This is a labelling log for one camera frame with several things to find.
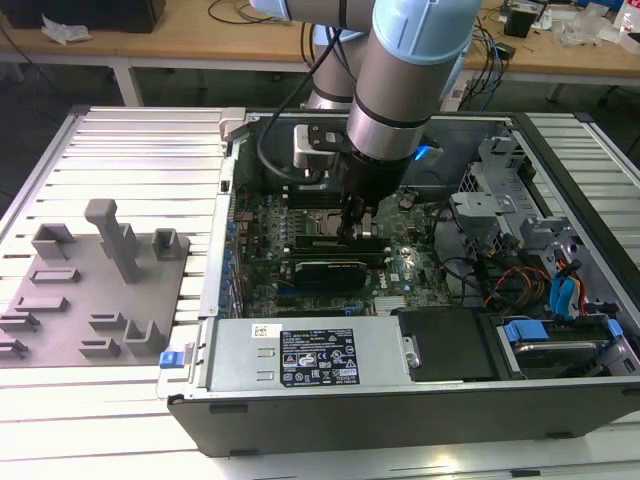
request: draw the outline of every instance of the gray fixture block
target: gray fixture block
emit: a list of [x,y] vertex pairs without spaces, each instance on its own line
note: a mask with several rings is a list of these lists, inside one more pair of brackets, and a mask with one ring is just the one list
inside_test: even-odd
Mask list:
[[[36,256],[7,312],[10,315],[32,313],[41,326],[36,332],[11,331],[11,336],[28,347],[29,353],[22,360],[16,356],[17,350],[3,355],[0,368],[157,364],[158,353],[170,337],[189,239],[178,235],[178,242],[171,245],[180,246],[179,258],[159,261],[153,235],[131,236],[132,233],[126,233],[129,231],[126,225],[118,225],[118,231],[127,249],[132,252],[137,249],[138,281],[123,282],[120,271],[105,255],[104,238],[100,235],[76,235],[73,242],[62,243],[64,256],[58,260],[44,261]],[[33,278],[43,278],[42,272],[54,270],[76,270],[77,281],[32,282]],[[63,298],[67,303],[64,311],[48,308],[58,307]],[[125,341],[128,320],[135,324],[127,332]],[[120,354],[117,357],[85,356],[80,351],[82,341],[96,338],[113,339]]]
[[100,330],[124,330],[127,319],[120,312],[92,313],[89,325],[98,332]]
[[144,334],[140,332],[133,321],[127,321],[123,343],[129,347],[129,350],[135,356],[160,353],[167,345],[166,339],[162,336],[154,321],[147,324],[147,330]]
[[66,260],[62,245],[73,243],[73,235],[66,225],[61,223],[47,223],[40,225],[31,245],[36,249],[40,258],[49,260]]
[[120,347],[113,338],[96,338],[92,340],[81,340],[82,346],[79,348],[87,358],[118,358]]
[[[138,239],[136,238],[135,233],[133,233],[133,228],[131,228],[131,224],[129,223],[121,223],[120,231],[122,232],[122,238],[124,238],[125,246],[133,252],[133,256],[138,255]],[[107,244],[102,242],[102,249],[104,250],[104,254],[107,258],[111,258],[111,250]]]
[[84,218],[98,227],[104,241],[104,250],[111,255],[125,283],[136,283],[140,270],[136,264],[130,242],[125,240],[120,224],[116,220],[118,206],[112,199],[93,199],[89,201]]
[[173,228],[158,228],[153,233],[151,240],[156,258],[162,260],[175,260],[180,258],[180,239]]
[[64,312],[69,301],[64,297],[20,297],[14,309],[17,312]]
[[0,315],[0,329],[5,332],[38,330],[40,322],[29,312],[9,312]]
[[20,340],[5,337],[0,338],[0,359],[23,360],[29,348]]
[[76,283],[80,279],[80,272],[76,268],[52,268],[35,270],[31,283]]

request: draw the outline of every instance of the blue clip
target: blue clip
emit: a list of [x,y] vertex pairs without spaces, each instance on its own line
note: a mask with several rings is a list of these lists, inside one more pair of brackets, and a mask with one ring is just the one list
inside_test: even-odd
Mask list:
[[549,339],[542,320],[512,320],[504,326],[504,331],[509,343]]
[[622,331],[622,327],[620,326],[617,320],[610,318],[607,321],[607,326],[609,327],[609,331],[611,332],[611,335],[613,335],[613,338],[620,338],[624,335],[624,332]]
[[160,354],[161,369],[167,368],[182,368],[184,367],[184,352],[172,352],[167,350]]
[[576,282],[572,278],[562,275],[556,275],[551,282],[549,306],[553,313],[561,315],[566,322],[573,320],[573,317],[569,315],[569,304],[575,288]]

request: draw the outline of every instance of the blue latch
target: blue latch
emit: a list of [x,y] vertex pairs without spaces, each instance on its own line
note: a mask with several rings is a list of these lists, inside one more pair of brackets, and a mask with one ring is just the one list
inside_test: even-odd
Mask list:
[[160,368],[182,368],[184,367],[184,352],[164,351],[160,354]]
[[504,331],[509,343],[549,339],[541,320],[513,320],[504,326]]
[[611,335],[613,335],[613,338],[620,338],[622,335],[624,335],[622,327],[617,320],[610,318],[607,321],[607,326],[609,327],[609,331],[611,332]]

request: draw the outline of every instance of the white paper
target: white paper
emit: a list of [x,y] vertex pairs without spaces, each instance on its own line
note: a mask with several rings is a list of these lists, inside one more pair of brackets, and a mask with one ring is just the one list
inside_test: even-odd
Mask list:
[[281,323],[254,323],[251,325],[251,338],[280,338]]
[[93,38],[89,34],[89,29],[84,25],[61,25],[49,20],[44,15],[42,16],[42,21],[44,22],[42,33],[61,45],[66,45],[67,42],[82,42]]
[[611,43],[620,43],[622,34],[620,33],[620,29],[616,29],[613,25],[607,25],[600,30],[598,38]]

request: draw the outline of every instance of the workbench leg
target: workbench leg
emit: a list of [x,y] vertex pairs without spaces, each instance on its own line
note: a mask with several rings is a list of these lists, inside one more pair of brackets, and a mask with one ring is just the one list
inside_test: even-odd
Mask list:
[[466,70],[460,72],[460,75],[458,75],[453,88],[451,89],[449,94],[442,100],[440,111],[457,112],[460,108],[460,103],[464,98],[464,92],[467,88],[467,85],[471,80],[473,80],[473,72],[469,72]]
[[2,66],[4,67],[2,71],[13,83],[24,82],[24,75],[22,74],[22,70],[20,70],[19,63],[5,63]]
[[562,90],[564,90],[565,85],[566,84],[564,83],[556,83],[553,85],[549,90],[549,93],[547,93],[547,102],[557,103],[558,97],[562,93]]
[[133,67],[114,65],[111,68],[113,68],[113,73],[116,75],[125,107],[142,107],[144,104],[142,103],[142,96],[140,95],[140,88],[138,87]]

